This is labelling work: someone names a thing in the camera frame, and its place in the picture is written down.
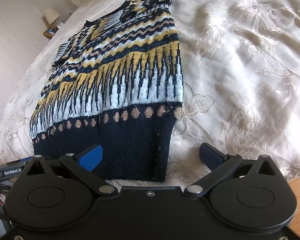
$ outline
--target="white bedspread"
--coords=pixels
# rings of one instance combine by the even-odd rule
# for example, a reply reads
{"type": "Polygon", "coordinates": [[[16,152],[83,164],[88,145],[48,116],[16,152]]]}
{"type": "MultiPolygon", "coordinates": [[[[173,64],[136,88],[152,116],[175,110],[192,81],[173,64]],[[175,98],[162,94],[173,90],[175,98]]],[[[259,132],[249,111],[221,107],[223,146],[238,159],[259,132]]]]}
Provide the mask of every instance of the white bedspread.
{"type": "MultiPolygon", "coordinates": [[[[33,154],[28,121],[59,44],[124,1],[83,5],[37,57],[5,108],[0,163],[33,154]]],[[[185,97],[164,185],[184,186],[208,172],[198,156],[202,142],[244,158],[268,154],[287,179],[299,176],[300,0],[174,0],[170,12],[185,97]]]]}

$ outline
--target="lamp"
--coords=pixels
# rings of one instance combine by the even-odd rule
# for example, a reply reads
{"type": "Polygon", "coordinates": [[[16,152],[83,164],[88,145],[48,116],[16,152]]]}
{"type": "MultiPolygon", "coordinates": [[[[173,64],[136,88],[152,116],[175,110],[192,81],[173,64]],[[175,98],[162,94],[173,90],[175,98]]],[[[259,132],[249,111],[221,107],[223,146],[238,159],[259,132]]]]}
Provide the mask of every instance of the lamp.
{"type": "Polygon", "coordinates": [[[45,18],[47,19],[47,21],[50,25],[60,16],[60,13],[58,13],[56,10],[54,10],[52,8],[47,8],[44,10],[43,15],[45,16],[45,18]]]}

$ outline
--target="patterned sweater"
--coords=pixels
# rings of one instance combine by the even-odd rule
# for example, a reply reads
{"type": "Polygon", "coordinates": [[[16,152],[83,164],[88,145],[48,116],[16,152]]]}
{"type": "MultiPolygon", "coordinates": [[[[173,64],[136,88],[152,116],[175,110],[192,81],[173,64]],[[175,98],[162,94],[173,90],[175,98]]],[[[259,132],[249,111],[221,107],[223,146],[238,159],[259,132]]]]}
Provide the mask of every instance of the patterned sweater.
{"type": "Polygon", "coordinates": [[[163,181],[183,80],[172,0],[125,1],[61,44],[30,120],[35,154],[93,144],[103,179],[163,181]]]}

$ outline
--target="metal rivet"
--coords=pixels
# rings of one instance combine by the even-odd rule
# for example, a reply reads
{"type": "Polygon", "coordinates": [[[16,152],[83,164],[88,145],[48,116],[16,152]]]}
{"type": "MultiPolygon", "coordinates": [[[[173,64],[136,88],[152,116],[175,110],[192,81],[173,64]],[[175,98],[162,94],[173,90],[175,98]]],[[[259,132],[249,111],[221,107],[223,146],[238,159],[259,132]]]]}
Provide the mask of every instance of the metal rivet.
{"type": "Polygon", "coordinates": [[[115,188],[111,185],[104,185],[99,188],[99,191],[104,194],[111,194],[115,191],[115,188]]]}
{"type": "Polygon", "coordinates": [[[155,193],[153,191],[147,191],[146,194],[147,194],[148,197],[154,197],[155,196],[155,193]]]}
{"type": "Polygon", "coordinates": [[[187,191],[193,194],[199,194],[203,191],[203,188],[199,185],[190,185],[187,187],[187,191]]]}
{"type": "Polygon", "coordinates": [[[24,240],[22,236],[14,236],[13,240],[24,240]]]}

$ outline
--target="circular cover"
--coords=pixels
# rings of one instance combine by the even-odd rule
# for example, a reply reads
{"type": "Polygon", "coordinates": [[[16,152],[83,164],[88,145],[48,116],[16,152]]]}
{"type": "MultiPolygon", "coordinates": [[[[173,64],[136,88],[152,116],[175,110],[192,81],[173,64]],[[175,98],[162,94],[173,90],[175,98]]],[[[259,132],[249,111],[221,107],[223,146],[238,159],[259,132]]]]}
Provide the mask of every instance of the circular cover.
{"type": "Polygon", "coordinates": [[[34,175],[13,198],[7,197],[6,210],[11,219],[27,228],[52,229],[70,224],[90,208],[92,195],[80,182],[55,175],[34,175]]]}
{"type": "Polygon", "coordinates": [[[274,176],[262,174],[221,182],[212,190],[210,203],[229,224],[251,232],[285,225],[297,206],[288,184],[282,187],[274,176]]]}

